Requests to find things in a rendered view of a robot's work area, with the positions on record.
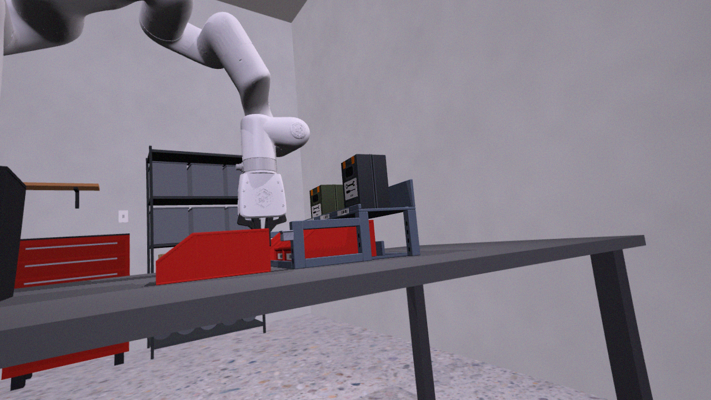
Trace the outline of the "red bin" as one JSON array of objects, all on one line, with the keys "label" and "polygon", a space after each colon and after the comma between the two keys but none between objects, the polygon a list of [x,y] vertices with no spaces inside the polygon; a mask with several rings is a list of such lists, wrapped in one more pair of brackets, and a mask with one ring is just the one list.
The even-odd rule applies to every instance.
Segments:
[{"label": "red bin", "polygon": [[157,285],[271,272],[269,228],[192,233],[156,264]]},{"label": "red bin", "polygon": [[274,247],[274,260],[283,260],[282,257],[282,246],[288,241],[281,241]]},{"label": "red bin", "polygon": [[[374,221],[369,220],[372,257],[377,256]],[[304,230],[305,258],[358,253],[356,226]],[[292,261],[291,241],[282,246],[283,261]]]},{"label": "red bin", "polygon": [[281,233],[278,233],[276,236],[274,236],[271,239],[271,246],[270,246],[270,260],[274,260],[274,247],[281,242]]}]

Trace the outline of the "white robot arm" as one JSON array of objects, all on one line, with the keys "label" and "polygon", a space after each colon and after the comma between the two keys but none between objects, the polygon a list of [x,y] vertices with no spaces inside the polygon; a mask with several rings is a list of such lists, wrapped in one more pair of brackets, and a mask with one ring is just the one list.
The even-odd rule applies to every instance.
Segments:
[{"label": "white robot arm", "polygon": [[236,170],[277,172],[276,157],[308,142],[304,121],[273,117],[270,72],[241,23],[218,12],[200,29],[188,23],[194,0],[0,0],[0,97],[3,56],[73,42],[84,30],[86,15],[139,1],[139,23],[150,39],[201,65],[224,68],[238,89],[246,116],[241,120],[242,163]]}]

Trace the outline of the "dark green tool case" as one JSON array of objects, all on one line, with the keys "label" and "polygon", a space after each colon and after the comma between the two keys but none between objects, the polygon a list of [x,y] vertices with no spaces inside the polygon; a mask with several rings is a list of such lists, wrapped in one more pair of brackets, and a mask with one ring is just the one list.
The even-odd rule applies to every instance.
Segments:
[{"label": "dark green tool case", "polygon": [[309,193],[312,218],[344,208],[342,184],[322,184]]}]

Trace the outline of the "dark grey tool case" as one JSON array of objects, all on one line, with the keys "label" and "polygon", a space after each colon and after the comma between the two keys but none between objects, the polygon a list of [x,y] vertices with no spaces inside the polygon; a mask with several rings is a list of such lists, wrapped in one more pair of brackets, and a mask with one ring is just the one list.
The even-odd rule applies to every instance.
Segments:
[{"label": "dark grey tool case", "polygon": [[390,208],[385,155],[356,154],[341,163],[344,208]]}]

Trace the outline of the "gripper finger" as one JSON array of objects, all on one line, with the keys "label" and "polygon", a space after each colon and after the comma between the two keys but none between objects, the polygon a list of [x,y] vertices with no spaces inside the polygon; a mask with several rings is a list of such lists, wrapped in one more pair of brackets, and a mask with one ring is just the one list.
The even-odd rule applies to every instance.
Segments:
[{"label": "gripper finger", "polygon": [[251,228],[251,229],[261,229],[259,218],[254,218],[254,219],[251,218],[251,220],[252,221],[248,221],[239,214],[238,225],[249,226],[249,228]]},{"label": "gripper finger", "polygon": [[281,224],[281,223],[284,223],[284,222],[286,222],[286,221],[287,221],[286,215],[284,215],[284,216],[279,216],[279,218],[278,218],[278,219],[275,219],[275,220],[273,220],[273,217],[265,218],[265,226],[264,226],[264,228],[269,228],[269,240],[270,240],[269,245],[270,245],[270,246],[271,246],[270,231],[272,231],[273,228],[274,228],[277,224]]}]

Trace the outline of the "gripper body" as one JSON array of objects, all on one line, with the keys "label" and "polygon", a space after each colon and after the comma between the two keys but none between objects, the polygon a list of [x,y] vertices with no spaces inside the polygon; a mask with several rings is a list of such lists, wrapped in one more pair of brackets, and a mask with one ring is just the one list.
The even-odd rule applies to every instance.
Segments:
[{"label": "gripper body", "polygon": [[269,170],[241,174],[238,186],[238,215],[244,218],[284,216],[287,212],[281,174]]}]

